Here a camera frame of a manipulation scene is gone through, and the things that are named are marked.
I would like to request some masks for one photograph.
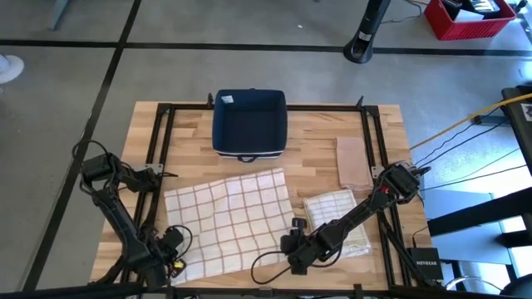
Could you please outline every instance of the concrete floor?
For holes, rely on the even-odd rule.
[[[341,46],[351,38],[366,2],[150,0],[140,6],[129,41]],[[72,1],[59,30],[48,32],[53,1],[0,0],[0,39],[116,42],[132,3]],[[415,7],[393,0],[385,19],[413,14]],[[424,17],[382,25],[375,45],[532,50],[519,22],[493,39],[439,42]],[[21,286],[112,52],[0,47],[0,53],[26,63],[18,79],[0,86],[0,188],[5,198],[0,224],[7,228],[0,246],[0,292]],[[283,90],[289,102],[354,103],[364,95],[367,104],[399,104],[413,145],[500,100],[501,89],[530,80],[532,61],[523,57],[375,55],[366,65],[355,65],[336,53],[127,49],[93,139],[119,154],[138,100],[204,101],[219,89],[256,87]],[[472,128],[444,149],[485,129]],[[442,141],[414,150],[414,161]],[[515,148],[511,129],[496,129],[433,163],[426,187],[474,171]],[[513,154],[485,173],[523,163],[520,154]],[[521,170],[448,188],[512,191],[531,183]],[[75,191],[39,287],[86,283],[102,224],[90,199]]]

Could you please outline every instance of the wooden tabletop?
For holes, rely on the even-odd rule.
[[[137,102],[127,134],[122,159],[131,165],[145,162],[148,144],[155,119],[157,102]],[[380,105],[382,129],[386,141],[388,159],[391,162],[411,160],[406,132],[398,105]],[[278,159],[257,160],[243,164],[236,159],[220,158],[212,149],[212,110],[177,110],[170,140],[165,171],[179,178],[165,178],[162,184],[159,209],[155,226],[164,231],[167,227],[163,193],[167,190],[208,183],[234,175],[250,174],[276,167],[284,168],[290,201],[296,217],[305,217],[303,199],[340,189],[337,173],[335,139],[338,136],[363,137],[361,115],[357,112],[289,111],[288,143]],[[165,118],[160,127],[156,153],[160,152]],[[377,165],[380,164],[375,128],[370,123],[372,143]],[[360,203],[367,193],[355,193]],[[133,215],[137,195],[121,191],[121,199]],[[425,213],[419,198],[399,206],[405,245],[411,247],[412,234],[426,226]],[[387,281],[382,260],[382,246],[377,227],[377,217],[364,224],[370,240],[371,251],[362,256],[344,258],[325,269],[309,268],[307,276],[293,276],[289,272],[269,285],[289,289],[352,289],[355,283],[364,290],[386,290]],[[430,247],[427,230],[416,235],[418,247]],[[401,283],[401,271],[397,254],[392,249],[392,264],[396,282]],[[109,223],[105,223],[92,269],[91,280],[102,277],[121,254],[121,243]],[[288,264],[278,264],[255,269],[255,276],[265,281]],[[207,277],[180,285],[182,287],[257,287],[249,276],[249,270],[233,272],[217,277]]]

